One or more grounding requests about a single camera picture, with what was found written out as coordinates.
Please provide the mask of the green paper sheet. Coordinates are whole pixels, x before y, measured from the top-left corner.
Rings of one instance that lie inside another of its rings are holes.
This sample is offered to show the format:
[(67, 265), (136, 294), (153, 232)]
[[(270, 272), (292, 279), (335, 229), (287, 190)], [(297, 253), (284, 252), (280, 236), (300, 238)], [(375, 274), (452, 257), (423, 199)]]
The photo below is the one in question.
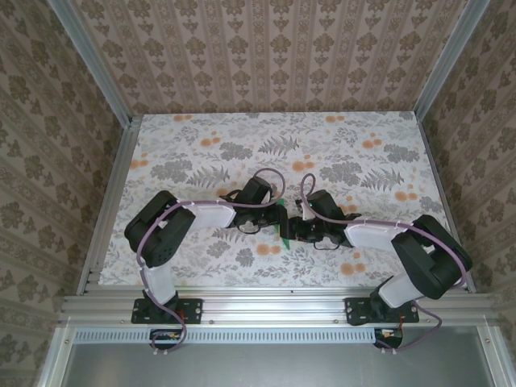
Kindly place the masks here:
[(284, 244), (285, 248), (289, 250), (289, 216), (288, 211), (285, 208), (285, 201), (283, 199), (279, 199), (277, 202), (277, 214), (277, 230), (279, 232), (279, 236), (281, 237), (282, 243)]

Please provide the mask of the floral patterned table cover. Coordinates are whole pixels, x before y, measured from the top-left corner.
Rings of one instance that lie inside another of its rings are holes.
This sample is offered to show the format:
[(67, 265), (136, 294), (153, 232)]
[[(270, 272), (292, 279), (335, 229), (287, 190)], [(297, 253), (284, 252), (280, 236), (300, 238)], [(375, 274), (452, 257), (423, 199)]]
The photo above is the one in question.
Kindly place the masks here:
[[(259, 174), (284, 191), (290, 215), (316, 188), (345, 213), (447, 223), (425, 144), (411, 112), (163, 114), (143, 118), (123, 187), (100, 285), (141, 286), (124, 230), (161, 190), (181, 200), (215, 200)], [(394, 254), (283, 243), (273, 227), (191, 231), (172, 259), (176, 285), (374, 287), (399, 273)]]

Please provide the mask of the wide aluminium mounting beam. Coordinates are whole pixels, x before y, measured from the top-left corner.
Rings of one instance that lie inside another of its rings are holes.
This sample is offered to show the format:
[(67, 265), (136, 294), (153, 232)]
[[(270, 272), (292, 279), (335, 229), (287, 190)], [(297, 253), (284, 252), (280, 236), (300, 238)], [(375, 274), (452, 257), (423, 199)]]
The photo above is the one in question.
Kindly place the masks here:
[[(345, 297), (336, 293), (288, 292), (201, 295), (202, 327), (345, 327)], [(128, 327), (134, 298), (117, 295), (70, 297), (64, 302), (58, 322), (75, 327)], [(438, 301), (423, 299), (418, 304), (433, 316), (419, 314), (420, 327), (431, 327), (437, 317), (445, 327), (492, 325), (496, 313), (485, 295), (451, 293)]]

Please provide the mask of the grey metal panel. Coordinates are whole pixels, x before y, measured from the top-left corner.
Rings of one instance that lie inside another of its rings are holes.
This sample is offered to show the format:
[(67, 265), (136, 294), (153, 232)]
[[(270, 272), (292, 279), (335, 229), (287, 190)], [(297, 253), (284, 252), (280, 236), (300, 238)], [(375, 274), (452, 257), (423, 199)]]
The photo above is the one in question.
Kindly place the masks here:
[(516, 387), (497, 327), (444, 327), (409, 350), (370, 343), (191, 343), (156, 355), (118, 331), (55, 331), (36, 387)]

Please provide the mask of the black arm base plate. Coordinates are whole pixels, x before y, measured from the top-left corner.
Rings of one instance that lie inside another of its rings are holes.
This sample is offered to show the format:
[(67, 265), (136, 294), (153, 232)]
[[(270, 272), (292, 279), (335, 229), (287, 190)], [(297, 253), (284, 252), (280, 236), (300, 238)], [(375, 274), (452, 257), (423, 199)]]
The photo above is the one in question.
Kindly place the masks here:
[[(165, 306), (173, 310), (185, 324), (199, 324), (202, 319), (203, 300), (200, 298), (176, 298)], [(131, 314), (133, 324), (173, 324), (177, 320), (163, 311), (148, 298), (136, 299)]]
[(418, 309), (406, 302), (393, 308), (380, 298), (345, 298), (346, 320), (352, 326), (381, 323), (418, 323)]

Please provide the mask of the aluminium side rail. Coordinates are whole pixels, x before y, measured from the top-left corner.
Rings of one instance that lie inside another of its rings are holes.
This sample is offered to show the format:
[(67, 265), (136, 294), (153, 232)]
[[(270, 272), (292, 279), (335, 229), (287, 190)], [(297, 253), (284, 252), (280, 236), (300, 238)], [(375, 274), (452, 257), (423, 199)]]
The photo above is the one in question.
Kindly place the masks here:
[(81, 278), (78, 282), (77, 296), (85, 295), (90, 275), (92, 273), (96, 275), (102, 271), (142, 119), (142, 115), (133, 117), (129, 126), (123, 130)]
[[(424, 127), (422, 125), (421, 120), (415, 114), (414, 114), (414, 116), (416, 118), (416, 123), (418, 124), (418, 128), (419, 128), (419, 131), (420, 131), (420, 134), (421, 134), (421, 137), (422, 137), (422, 141), (423, 141), (424, 146), (425, 146), (427, 157), (428, 157), (430, 165), (431, 165), (432, 173), (433, 173), (434, 179), (435, 179), (435, 184), (437, 186), (437, 190), (439, 192), (439, 197), (440, 197), (440, 200), (441, 200), (442, 205), (443, 205), (443, 211), (444, 211), (444, 213), (446, 215), (447, 224), (450, 227), (450, 232), (453, 235), (453, 237), (462, 246), (462, 243), (460, 241), (460, 237), (459, 237), (459, 234), (458, 234), (458, 231), (457, 231), (457, 228), (456, 228), (456, 224), (455, 224), (453, 215), (452, 215), (451, 210), (450, 210), (450, 206), (449, 206), (447, 198), (446, 198), (446, 194), (445, 194), (445, 191), (444, 191), (444, 188), (443, 188), (443, 183), (442, 183), (440, 175), (439, 175), (439, 170), (437, 168), (437, 165), (435, 163), (435, 158), (433, 157), (433, 154), (432, 154), (432, 151), (431, 151), (431, 146), (430, 146), (429, 140), (427, 138), (426, 132), (424, 131)], [(477, 293), (476, 286), (475, 286), (474, 281), (472, 279), (471, 271), (467, 272), (465, 280), (464, 280), (464, 283), (465, 283), (465, 285), (463, 285), (462, 288), (466, 289), (469, 293)]]

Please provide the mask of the aluminium frame post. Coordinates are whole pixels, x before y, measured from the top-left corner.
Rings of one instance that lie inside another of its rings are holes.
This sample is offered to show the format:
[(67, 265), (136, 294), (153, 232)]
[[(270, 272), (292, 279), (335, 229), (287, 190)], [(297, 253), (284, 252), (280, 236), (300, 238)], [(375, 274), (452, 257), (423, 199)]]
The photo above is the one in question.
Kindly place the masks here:
[(48, 2), (69, 35), (73, 46), (81, 55), (121, 127), (123, 130), (128, 129), (131, 125), (132, 113), (123, 101), (114, 78), (110, 75), (100, 52), (95, 48), (92, 38), (89, 36), (84, 23), (80, 20), (79, 14), (74, 10), (71, 1), (48, 0)]
[(432, 69), (415, 104), (414, 114), (421, 123), (429, 112), (444, 82), (464, 50), (490, 0), (468, 0), (443, 51)]

